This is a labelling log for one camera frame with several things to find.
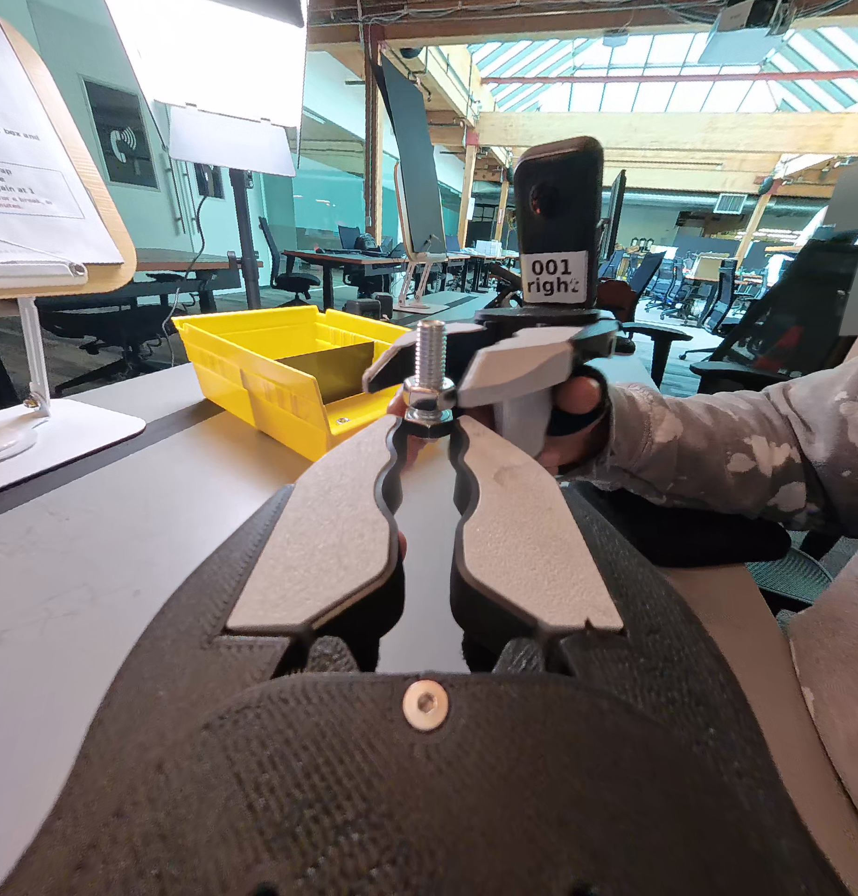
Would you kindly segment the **black bin divider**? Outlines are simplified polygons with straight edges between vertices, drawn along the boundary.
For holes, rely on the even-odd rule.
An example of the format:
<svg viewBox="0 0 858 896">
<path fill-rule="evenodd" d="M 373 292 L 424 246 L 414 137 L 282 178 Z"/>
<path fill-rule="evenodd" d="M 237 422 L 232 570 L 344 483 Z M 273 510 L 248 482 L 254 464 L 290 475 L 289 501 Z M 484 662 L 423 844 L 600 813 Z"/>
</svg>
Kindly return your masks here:
<svg viewBox="0 0 858 896">
<path fill-rule="evenodd" d="M 373 362 L 374 349 L 374 341 L 358 342 L 276 361 L 313 376 L 326 405 L 363 393 L 363 373 Z"/>
</svg>

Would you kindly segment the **white instruction sheet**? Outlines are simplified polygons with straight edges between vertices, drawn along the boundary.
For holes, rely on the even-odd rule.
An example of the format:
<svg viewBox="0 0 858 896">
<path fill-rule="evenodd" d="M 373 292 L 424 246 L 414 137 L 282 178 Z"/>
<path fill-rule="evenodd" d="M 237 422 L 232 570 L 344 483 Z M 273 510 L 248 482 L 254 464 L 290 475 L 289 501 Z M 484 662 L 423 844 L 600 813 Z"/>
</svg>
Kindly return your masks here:
<svg viewBox="0 0 858 896">
<path fill-rule="evenodd" d="M 0 25 L 0 265 L 121 263 Z"/>
</svg>

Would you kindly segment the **black office chair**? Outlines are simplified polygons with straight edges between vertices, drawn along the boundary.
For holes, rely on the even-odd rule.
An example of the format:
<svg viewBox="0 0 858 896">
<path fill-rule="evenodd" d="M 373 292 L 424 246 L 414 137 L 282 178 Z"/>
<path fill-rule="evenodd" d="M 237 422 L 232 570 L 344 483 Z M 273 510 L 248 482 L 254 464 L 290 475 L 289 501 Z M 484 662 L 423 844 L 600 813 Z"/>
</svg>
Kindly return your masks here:
<svg viewBox="0 0 858 896">
<path fill-rule="evenodd" d="M 282 253 L 266 218 L 258 217 L 259 228 L 265 237 L 270 256 L 270 285 L 277 290 L 293 294 L 280 308 L 305 306 L 311 303 L 311 288 L 321 285 L 319 277 L 312 273 L 298 272 L 293 266 L 295 259 Z"/>
<path fill-rule="evenodd" d="M 858 230 L 824 232 L 806 242 L 712 356 L 691 365 L 699 394 L 761 391 L 846 359 L 856 338 L 840 327 L 858 268 Z"/>
</svg>

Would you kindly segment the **black light stand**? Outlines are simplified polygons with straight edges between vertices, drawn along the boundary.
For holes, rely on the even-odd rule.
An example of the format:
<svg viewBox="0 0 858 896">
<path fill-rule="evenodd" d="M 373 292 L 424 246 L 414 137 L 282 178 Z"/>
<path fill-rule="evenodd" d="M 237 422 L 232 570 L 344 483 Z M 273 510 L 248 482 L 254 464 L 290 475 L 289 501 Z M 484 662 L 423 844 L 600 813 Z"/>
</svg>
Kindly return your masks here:
<svg viewBox="0 0 858 896">
<path fill-rule="evenodd" d="M 250 310 L 259 310 L 262 304 L 258 281 L 258 258 L 256 257 L 252 235 L 247 174 L 245 171 L 237 168 L 229 168 L 228 173 L 233 191 L 234 208 L 241 244 L 239 262 L 244 282 L 246 303 Z"/>
</svg>

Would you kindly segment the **yellow plastic bin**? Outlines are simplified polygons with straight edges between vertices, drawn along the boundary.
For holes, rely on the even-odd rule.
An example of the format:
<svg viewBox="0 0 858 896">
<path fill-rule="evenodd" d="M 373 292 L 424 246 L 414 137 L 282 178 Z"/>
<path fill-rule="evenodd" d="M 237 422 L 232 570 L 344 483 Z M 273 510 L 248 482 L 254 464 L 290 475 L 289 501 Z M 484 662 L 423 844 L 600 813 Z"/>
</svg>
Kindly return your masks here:
<svg viewBox="0 0 858 896">
<path fill-rule="evenodd" d="M 313 462 L 382 417 L 395 389 L 325 405 L 313 376 L 276 359 L 374 341 L 374 362 L 407 332 L 311 305 L 182 317 L 175 323 L 203 395 Z"/>
</svg>

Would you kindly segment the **person's right hand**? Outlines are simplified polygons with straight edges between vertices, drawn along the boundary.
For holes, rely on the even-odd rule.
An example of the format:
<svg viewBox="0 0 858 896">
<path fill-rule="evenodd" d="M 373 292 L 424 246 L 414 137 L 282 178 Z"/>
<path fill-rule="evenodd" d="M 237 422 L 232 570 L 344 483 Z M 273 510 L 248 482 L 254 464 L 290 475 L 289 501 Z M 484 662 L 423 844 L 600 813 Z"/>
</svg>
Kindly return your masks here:
<svg viewBox="0 0 858 896">
<path fill-rule="evenodd" d="M 575 377 L 558 385 L 554 389 L 553 398 L 557 409 L 580 416 L 602 407 L 602 387 L 592 377 Z M 396 417 L 403 417 L 405 403 L 401 389 L 398 389 L 390 400 L 386 412 Z M 494 412 L 490 406 L 468 409 L 467 415 L 486 428 L 496 430 Z M 544 449 L 535 459 L 551 476 L 558 476 L 566 468 L 590 462 L 602 451 L 608 439 L 609 417 L 604 416 L 580 431 L 562 436 L 548 435 Z M 423 446 L 424 442 L 420 439 L 408 437 L 404 470 L 412 468 Z"/>
</svg>

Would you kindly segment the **brown office chair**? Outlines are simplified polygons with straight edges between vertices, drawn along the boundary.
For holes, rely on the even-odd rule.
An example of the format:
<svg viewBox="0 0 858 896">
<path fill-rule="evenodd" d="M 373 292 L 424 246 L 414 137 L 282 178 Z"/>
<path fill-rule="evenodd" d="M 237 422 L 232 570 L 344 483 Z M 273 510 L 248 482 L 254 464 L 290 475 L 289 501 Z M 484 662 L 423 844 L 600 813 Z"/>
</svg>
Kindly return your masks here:
<svg viewBox="0 0 858 896">
<path fill-rule="evenodd" d="M 635 350 L 633 337 L 637 334 L 649 337 L 654 345 L 650 376 L 654 384 L 662 384 L 673 342 L 689 342 L 692 336 L 679 328 L 662 323 L 637 322 L 635 312 L 639 295 L 624 280 L 602 278 L 596 287 L 596 307 L 611 312 L 621 325 L 621 340 L 617 342 L 617 354 L 631 354 Z"/>
</svg>

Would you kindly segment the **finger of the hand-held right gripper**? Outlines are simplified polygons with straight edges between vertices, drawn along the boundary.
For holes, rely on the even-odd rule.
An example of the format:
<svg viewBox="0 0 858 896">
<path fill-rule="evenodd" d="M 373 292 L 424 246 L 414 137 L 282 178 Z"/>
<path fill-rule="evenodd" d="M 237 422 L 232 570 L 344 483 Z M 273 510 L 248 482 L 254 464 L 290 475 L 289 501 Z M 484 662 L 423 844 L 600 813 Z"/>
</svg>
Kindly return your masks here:
<svg viewBox="0 0 858 896">
<path fill-rule="evenodd" d="M 362 392 L 374 394 L 388 388 L 397 389 L 414 374 L 418 335 L 418 329 L 408 330 L 364 370 Z"/>
<path fill-rule="evenodd" d="M 479 349 L 457 386 L 457 406 L 500 404 L 567 381 L 579 335 L 579 329 L 523 329 Z"/>
</svg>

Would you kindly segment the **silver flange bolt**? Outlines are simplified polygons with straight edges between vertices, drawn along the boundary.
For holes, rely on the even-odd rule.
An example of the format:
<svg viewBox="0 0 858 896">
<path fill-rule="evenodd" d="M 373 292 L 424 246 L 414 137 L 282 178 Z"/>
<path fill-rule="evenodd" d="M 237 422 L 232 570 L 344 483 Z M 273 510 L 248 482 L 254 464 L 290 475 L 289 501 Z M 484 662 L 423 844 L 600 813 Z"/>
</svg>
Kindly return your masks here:
<svg viewBox="0 0 858 896">
<path fill-rule="evenodd" d="M 415 376 L 428 385 L 439 385 L 446 377 L 446 325 L 443 321 L 420 321 L 415 346 Z M 454 421 L 454 409 L 432 417 L 404 412 L 404 428 L 409 435 L 424 441 L 437 440 L 449 434 Z"/>
</svg>

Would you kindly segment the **person's right forearm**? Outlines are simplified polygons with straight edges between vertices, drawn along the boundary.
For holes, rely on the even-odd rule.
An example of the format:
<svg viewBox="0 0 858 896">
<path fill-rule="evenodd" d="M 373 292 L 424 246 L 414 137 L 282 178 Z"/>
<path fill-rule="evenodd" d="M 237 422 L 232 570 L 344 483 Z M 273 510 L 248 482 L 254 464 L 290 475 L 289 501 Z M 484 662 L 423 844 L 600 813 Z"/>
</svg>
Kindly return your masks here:
<svg viewBox="0 0 858 896">
<path fill-rule="evenodd" d="M 858 539 L 858 356 L 760 392 L 615 385 L 607 420 L 602 448 L 570 477 Z"/>
</svg>

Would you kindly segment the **black display on easel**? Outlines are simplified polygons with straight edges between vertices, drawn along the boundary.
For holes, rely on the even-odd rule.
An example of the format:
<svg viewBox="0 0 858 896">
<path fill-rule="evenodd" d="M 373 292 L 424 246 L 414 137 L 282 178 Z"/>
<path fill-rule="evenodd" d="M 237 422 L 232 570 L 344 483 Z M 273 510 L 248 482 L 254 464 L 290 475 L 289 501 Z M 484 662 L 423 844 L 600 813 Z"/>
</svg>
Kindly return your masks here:
<svg viewBox="0 0 858 896">
<path fill-rule="evenodd" d="M 446 234 L 423 93 L 388 59 L 382 60 L 377 81 L 398 145 L 394 181 L 407 260 L 393 308 L 406 315 L 433 315 L 446 306 L 428 304 L 424 293 L 432 267 L 446 263 Z"/>
</svg>

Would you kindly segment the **wooden desk black legs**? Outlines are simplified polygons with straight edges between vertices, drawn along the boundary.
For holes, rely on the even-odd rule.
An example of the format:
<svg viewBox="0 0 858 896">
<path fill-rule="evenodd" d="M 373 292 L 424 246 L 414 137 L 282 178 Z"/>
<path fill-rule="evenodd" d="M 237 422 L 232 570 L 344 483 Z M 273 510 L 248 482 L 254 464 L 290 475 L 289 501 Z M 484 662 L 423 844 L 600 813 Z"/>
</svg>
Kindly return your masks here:
<svg viewBox="0 0 858 896">
<path fill-rule="evenodd" d="M 316 265 L 322 270 L 322 299 L 325 311 L 335 308 L 332 274 L 334 270 L 344 272 L 350 268 L 358 272 L 355 286 L 358 288 L 359 298 L 374 298 L 377 294 L 390 294 L 391 275 L 402 273 L 405 270 L 405 259 L 381 254 L 286 249 L 282 255 L 286 262 L 280 278 L 295 276 L 293 273 L 295 261 Z"/>
</svg>

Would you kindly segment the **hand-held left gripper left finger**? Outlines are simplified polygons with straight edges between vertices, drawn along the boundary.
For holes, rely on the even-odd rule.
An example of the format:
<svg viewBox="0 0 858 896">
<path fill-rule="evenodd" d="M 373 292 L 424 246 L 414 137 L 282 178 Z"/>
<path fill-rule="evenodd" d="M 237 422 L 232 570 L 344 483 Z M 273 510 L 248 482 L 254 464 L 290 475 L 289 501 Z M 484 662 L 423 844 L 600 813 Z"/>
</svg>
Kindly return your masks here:
<svg viewBox="0 0 858 896">
<path fill-rule="evenodd" d="M 402 420 L 381 417 L 295 482 L 226 621 L 233 635 L 340 638 L 364 671 L 405 607 L 394 511 L 402 491 Z"/>
</svg>

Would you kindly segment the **dark phone icon sign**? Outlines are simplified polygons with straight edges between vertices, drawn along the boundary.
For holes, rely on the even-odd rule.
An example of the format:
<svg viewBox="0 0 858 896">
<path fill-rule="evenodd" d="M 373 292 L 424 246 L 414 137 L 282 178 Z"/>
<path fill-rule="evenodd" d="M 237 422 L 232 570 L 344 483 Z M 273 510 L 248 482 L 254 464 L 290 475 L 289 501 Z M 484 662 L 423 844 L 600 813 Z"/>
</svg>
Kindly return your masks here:
<svg viewBox="0 0 858 896">
<path fill-rule="evenodd" d="M 84 88 L 108 180 L 158 190 L 139 96 L 87 78 Z"/>
</svg>

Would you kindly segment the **silver hex nut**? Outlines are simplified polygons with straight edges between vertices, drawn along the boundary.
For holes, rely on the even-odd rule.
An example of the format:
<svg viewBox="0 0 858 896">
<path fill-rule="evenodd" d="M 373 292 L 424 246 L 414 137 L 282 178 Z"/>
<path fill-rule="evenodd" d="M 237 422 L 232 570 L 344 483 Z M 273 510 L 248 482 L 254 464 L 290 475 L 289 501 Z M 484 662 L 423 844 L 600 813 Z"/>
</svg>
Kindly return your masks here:
<svg viewBox="0 0 858 896">
<path fill-rule="evenodd" d="M 457 405 L 456 386 L 446 377 L 439 381 L 439 385 L 428 385 L 415 376 L 407 377 L 402 386 L 402 397 L 407 413 L 423 416 L 441 416 Z"/>
</svg>

